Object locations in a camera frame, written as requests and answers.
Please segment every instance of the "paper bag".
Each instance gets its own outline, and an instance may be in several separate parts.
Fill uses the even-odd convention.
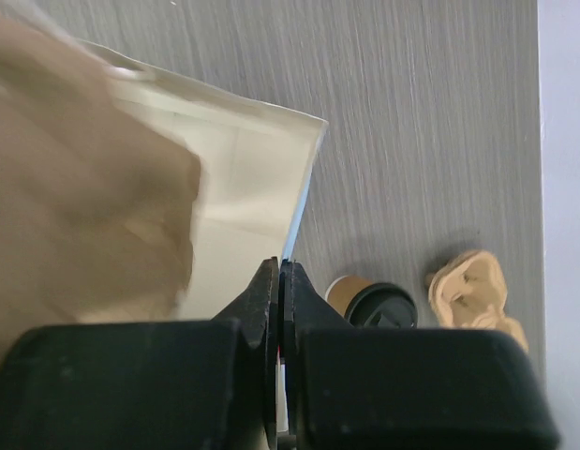
[[[201,158],[194,271],[179,317],[211,318],[262,260],[290,254],[327,123],[84,45],[113,66],[121,109]]]
[[[169,318],[200,170],[95,58],[0,17],[0,360],[43,324]]]

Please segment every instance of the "brown paper bag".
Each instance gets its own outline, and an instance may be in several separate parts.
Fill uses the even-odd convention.
[[[199,179],[96,59],[0,17],[0,360],[43,324],[168,318]]]

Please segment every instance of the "brown paper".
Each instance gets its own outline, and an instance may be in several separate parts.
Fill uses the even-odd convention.
[[[0,17],[0,360],[43,324],[167,319],[189,282],[200,162],[103,72]]]

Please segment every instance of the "wood grain surface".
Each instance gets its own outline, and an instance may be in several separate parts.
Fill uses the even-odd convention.
[[[400,284],[466,248],[502,264],[543,374],[534,0],[43,0],[72,34],[329,120],[294,252]]]

